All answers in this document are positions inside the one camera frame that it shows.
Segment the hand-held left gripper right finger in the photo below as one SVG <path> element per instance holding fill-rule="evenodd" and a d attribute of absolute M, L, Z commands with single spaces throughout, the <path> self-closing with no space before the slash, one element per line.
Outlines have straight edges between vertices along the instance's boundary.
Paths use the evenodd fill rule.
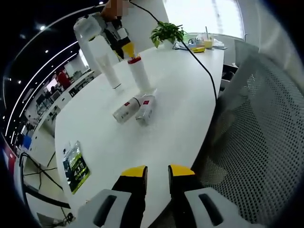
<path fill-rule="evenodd" d="M 173 217 L 178 228 L 257 228 L 213 188 L 203 187 L 190 168 L 168 166 Z"/>

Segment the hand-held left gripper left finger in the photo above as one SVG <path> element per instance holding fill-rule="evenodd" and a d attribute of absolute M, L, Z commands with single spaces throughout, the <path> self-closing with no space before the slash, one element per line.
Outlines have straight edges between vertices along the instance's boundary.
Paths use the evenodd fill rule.
<path fill-rule="evenodd" d="M 148 167 L 123 171 L 112 187 L 80 207 L 77 228 L 139 228 L 145 211 Z"/>

